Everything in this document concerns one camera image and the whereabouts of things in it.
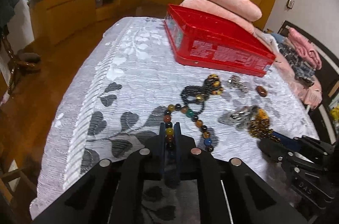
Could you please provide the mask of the dark headboard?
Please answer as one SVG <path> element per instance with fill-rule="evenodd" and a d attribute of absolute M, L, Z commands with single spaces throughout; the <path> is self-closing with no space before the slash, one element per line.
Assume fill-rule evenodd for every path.
<path fill-rule="evenodd" d="M 320 41 L 289 21 L 284 21 L 278 33 L 287 36 L 289 28 L 296 29 L 308 38 L 322 61 L 322 69 L 315 72 L 322 87 L 322 102 L 315 109 L 310 109 L 308 114 L 320 140 L 334 144 L 338 137 L 338 122 L 330 115 L 330 111 L 338 105 L 338 58 Z"/>

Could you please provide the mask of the red tin box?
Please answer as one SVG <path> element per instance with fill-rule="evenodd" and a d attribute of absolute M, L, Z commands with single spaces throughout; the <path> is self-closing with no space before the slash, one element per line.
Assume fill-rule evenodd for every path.
<path fill-rule="evenodd" d="M 203 11 L 169 4 L 164 27 L 182 65 L 263 77 L 276 59 L 238 24 Z"/>

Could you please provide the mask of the wooden sideboard cabinet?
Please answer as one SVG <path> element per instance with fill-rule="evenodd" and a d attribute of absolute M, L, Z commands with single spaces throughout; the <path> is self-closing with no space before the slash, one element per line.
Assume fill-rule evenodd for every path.
<path fill-rule="evenodd" d="M 28 0 L 34 40 L 57 45 L 74 33 L 120 16 L 139 0 Z"/>

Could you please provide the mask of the plaid folded clothes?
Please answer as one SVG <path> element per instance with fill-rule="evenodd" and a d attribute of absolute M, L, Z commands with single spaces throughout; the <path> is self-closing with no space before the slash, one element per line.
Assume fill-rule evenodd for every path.
<path fill-rule="evenodd" d="M 295 79 L 300 81 L 306 87 L 313 86 L 315 83 L 315 69 L 304 61 L 304 59 L 302 59 L 290 46 L 279 43 L 278 48 L 292 68 L 295 74 Z"/>

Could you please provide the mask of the yellow amber oval pendant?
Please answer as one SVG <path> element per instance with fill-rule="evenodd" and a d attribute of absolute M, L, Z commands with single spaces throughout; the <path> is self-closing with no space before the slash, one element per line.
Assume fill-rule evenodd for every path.
<path fill-rule="evenodd" d="M 257 117 L 256 117 L 257 119 L 259 119 L 259 120 L 264 120 L 264 119 L 269 119 L 269 116 L 268 116 L 268 114 L 266 113 L 266 111 L 265 110 L 263 110 L 263 109 L 259 109 L 258 110 L 258 113 L 257 113 Z"/>

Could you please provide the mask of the wooden coat stand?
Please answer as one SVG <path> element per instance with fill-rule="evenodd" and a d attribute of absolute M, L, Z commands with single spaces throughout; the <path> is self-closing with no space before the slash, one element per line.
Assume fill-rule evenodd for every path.
<path fill-rule="evenodd" d="M 18 81 L 19 73 L 33 73 L 40 70 L 40 55 L 32 52 L 23 52 L 20 50 L 17 54 L 14 53 L 7 36 L 9 29 L 7 25 L 1 28 L 1 47 L 4 47 L 5 52 L 9 56 L 8 67 L 10 71 L 10 79 L 7 86 L 7 95 L 11 95 L 15 89 L 15 84 Z"/>

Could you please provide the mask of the white floral bedspread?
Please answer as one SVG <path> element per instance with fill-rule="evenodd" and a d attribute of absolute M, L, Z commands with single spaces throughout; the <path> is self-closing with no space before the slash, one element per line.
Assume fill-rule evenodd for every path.
<path fill-rule="evenodd" d="M 75 75 L 47 136 L 33 218 L 103 158 L 123 160 L 159 131 L 168 105 L 181 103 L 181 91 L 201 85 L 211 69 L 174 59 L 164 22 L 127 17 L 104 34 Z M 269 163 L 246 129 L 218 122 L 224 111 L 257 105 L 274 131 L 288 137 L 316 137 L 303 104 L 273 65 L 263 77 L 240 75 L 247 93 L 225 87 L 205 104 L 201 120 L 211 132 L 213 156 L 241 158 L 291 205 L 300 202 L 286 184 L 283 170 Z"/>

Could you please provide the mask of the wall intercom phone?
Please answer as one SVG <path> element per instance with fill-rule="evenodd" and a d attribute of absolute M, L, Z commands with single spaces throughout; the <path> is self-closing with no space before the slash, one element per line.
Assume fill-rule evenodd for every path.
<path fill-rule="evenodd" d="M 291 10 L 292 8 L 293 8 L 293 6 L 294 6 L 294 0 L 287 0 L 287 2 L 286 2 L 286 9 L 287 10 Z"/>

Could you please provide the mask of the pink folded clothes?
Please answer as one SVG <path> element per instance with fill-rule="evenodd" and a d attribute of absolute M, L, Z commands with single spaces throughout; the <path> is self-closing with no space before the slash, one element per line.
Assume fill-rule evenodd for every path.
<path fill-rule="evenodd" d="M 322 61 L 316 48 L 311 42 L 300 32 L 294 28 L 288 28 L 288 39 L 295 47 L 295 51 L 298 55 L 308 62 L 314 69 L 320 70 L 322 68 Z"/>

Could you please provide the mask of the lower pink folded quilt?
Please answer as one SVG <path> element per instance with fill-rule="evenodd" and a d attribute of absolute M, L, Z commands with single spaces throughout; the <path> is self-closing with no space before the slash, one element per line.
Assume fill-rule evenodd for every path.
<path fill-rule="evenodd" d="M 202 12 L 206 12 L 226 20 L 232 21 L 250 34 L 254 34 L 254 26 L 249 21 L 240 17 L 239 15 L 215 4 L 208 0 L 184 0 L 180 6 L 192 8 Z"/>

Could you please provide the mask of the silver metal wristwatch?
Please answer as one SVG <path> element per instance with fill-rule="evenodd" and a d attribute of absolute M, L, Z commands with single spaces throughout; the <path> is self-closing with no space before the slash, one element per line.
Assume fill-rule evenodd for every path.
<path fill-rule="evenodd" d="M 236 129 L 241 130 L 250 125 L 258 111 L 259 107 L 256 105 L 244 106 L 233 111 L 226 110 L 218 117 L 218 122 L 224 125 L 235 126 Z"/>

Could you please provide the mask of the pink bed sheet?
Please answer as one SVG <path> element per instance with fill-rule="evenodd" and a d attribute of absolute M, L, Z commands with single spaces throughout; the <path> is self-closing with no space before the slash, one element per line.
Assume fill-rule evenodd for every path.
<path fill-rule="evenodd" d="M 322 87 L 319 80 L 315 77 L 315 82 L 308 87 L 300 80 L 296 79 L 295 72 L 289 65 L 285 57 L 278 51 L 278 44 L 270 34 L 263 33 L 261 30 L 254 28 L 253 34 L 262 44 L 264 44 L 276 56 L 274 66 L 278 69 L 280 76 L 289 85 L 290 90 L 306 106 L 314 110 L 322 102 Z"/>

